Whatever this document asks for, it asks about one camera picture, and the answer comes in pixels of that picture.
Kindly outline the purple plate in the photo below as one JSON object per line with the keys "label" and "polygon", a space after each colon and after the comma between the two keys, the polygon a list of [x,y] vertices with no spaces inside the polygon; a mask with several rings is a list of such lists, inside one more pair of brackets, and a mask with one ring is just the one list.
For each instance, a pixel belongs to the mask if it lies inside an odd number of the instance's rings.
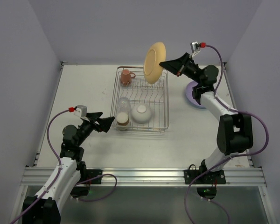
{"label": "purple plate", "polygon": [[185,88],[185,96],[193,107],[198,108],[198,109],[205,109],[205,107],[198,104],[192,96],[193,87],[195,87],[196,85],[197,85],[197,82],[195,82],[195,81],[189,82]]}

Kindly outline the yellow plate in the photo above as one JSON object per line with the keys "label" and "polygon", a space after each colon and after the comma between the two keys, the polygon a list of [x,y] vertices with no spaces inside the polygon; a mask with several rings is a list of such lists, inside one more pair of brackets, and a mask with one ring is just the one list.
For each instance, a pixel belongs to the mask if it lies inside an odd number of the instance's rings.
{"label": "yellow plate", "polygon": [[149,84],[154,84],[162,75],[163,68],[159,65],[166,61],[166,47],[163,42],[154,43],[148,50],[143,71],[144,78]]}

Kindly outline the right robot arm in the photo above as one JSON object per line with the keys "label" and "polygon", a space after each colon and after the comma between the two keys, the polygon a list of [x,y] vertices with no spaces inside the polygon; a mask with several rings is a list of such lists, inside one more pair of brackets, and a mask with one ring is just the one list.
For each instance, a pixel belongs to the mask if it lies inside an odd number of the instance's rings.
{"label": "right robot arm", "polygon": [[233,112],[223,100],[216,96],[214,84],[219,70],[214,65],[201,69],[192,57],[182,57],[160,62],[162,68],[176,76],[184,74],[196,82],[192,88],[193,99],[205,107],[218,120],[217,148],[201,162],[198,169],[184,171],[186,184],[225,184],[223,167],[236,155],[253,146],[252,118],[240,112]]}

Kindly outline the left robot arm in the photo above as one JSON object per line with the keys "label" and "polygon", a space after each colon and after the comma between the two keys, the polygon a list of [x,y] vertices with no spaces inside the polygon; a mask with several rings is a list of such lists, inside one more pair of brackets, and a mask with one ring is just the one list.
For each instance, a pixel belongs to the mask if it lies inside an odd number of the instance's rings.
{"label": "left robot arm", "polygon": [[87,192],[77,192],[81,184],[91,185],[105,175],[96,170],[88,170],[82,160],[82,143],[93,132],[108,132],[114,117],[102,118],[102,112],[83,113],[79,116],[82,124],[67,125],[63,131],[61,152],[55,153],[57,165],[43,187],[23,202],[19,215],[24,224],[59,224],[64,204],[69,196],[83,200]]}

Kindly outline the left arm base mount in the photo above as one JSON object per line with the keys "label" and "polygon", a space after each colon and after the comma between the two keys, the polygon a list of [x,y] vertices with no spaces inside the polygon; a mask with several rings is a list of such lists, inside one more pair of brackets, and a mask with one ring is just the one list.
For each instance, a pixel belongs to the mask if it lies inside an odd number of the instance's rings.
{"label": "left arm base mount", "polygon": [[[86,170],[85,174],[82,175],[80,180],[78,182],[86,181],[88,179],[91,179],[93,177],[97,177],[99,175],[102,175],[101,169],[88,169]],[[85,182],[81,185],[77,185],[73,188],[70,195],[72,197],[80,197],[80,196],[87,196],[90,192],[91,185],[99,185],[102,182],[102,178],[97,178],[92,181]]]}

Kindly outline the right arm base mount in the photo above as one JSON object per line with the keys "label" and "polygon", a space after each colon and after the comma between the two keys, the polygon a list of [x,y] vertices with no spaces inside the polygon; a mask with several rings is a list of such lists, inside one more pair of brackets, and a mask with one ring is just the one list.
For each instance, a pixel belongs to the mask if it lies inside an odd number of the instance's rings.
{"label": "right arm base mount", "polygon": [[[197,168],[194,164],[191,164],[188,169],[183,171],[185,184],[189,185],[190,182],[199,176],[206,169],[203,166]],[[198,178],[194,184],[198,185],[196,191],[198,195],[206,199],[214,199],[217,195],[217,185],[226,184],[224,171],[210,171],[204,176]]]}

